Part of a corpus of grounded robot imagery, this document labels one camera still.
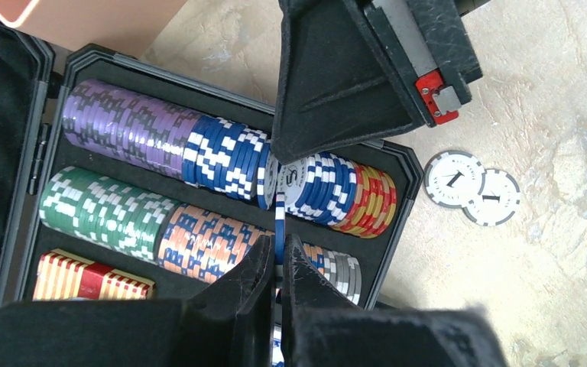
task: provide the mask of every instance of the beige countertop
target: beige countertop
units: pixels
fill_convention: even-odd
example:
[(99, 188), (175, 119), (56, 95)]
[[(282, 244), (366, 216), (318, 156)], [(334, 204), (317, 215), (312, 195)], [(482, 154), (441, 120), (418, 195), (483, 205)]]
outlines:
[[(144, 60), (274, 103), (277, 2), (189, 0)], [(422, 164), (458, 148), (514, 175), (517, 215), (485, 228), (422, 190), (382, 299), (481, 310), (511, 365), (587, 365), (587, 1), (492, 0), (465, 17), (485, 77), (461, 118), (391, 141)]]

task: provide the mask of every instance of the red clip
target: red clip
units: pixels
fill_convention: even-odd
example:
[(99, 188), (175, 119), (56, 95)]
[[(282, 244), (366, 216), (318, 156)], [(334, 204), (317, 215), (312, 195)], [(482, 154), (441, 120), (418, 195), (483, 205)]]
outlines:
[(437, 94), (444, 86), (444, 80), (442, 80), (442, 76), (439, 74), (438, 70), (420, 76), (417, 82), (415, 82), (417, 92), (422, 96), (424, 104), (426, 104), (426, 107), (429, 109), (429, 112), (437, 125), (446, 124), (451, 120), (457, 119), (459, 116), (458, 111), (442, 114), (433, 100), (433, 94)]

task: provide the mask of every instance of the beige container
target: beige container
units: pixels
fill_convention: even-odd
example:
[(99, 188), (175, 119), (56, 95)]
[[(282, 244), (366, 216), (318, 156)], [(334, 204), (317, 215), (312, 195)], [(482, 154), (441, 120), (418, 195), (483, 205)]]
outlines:
[(0, 0), (0, 21), (75, 51), (94, 43), (140, 56), (186, 0)]

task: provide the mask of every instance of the red and white striped box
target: red and white striped box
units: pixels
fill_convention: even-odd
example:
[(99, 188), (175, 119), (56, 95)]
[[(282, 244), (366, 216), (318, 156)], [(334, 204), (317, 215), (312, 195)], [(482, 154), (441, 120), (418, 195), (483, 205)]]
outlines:
[(39, 259), (33, 300), (144, 300), (154, 288), (149, 279), (57, 248)]

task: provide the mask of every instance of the silver metal piece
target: silver metal piece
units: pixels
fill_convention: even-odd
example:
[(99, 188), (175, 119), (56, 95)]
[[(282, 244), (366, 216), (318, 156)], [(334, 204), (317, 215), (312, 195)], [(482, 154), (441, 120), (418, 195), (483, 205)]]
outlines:
[(417, 76), (426, 75), (437, 69), (433, 55), (417, 27), (406, 0), (372, 0), (372, 4), (384, 11)]
[(445, 115), (448, 112), (458, 111), (462, 107), (460, 99), (456, 95), (456, 90), (452, 86), (440, 90), (437, 94), (433, 94), (433, 101), (435, 101), (437, 109)]

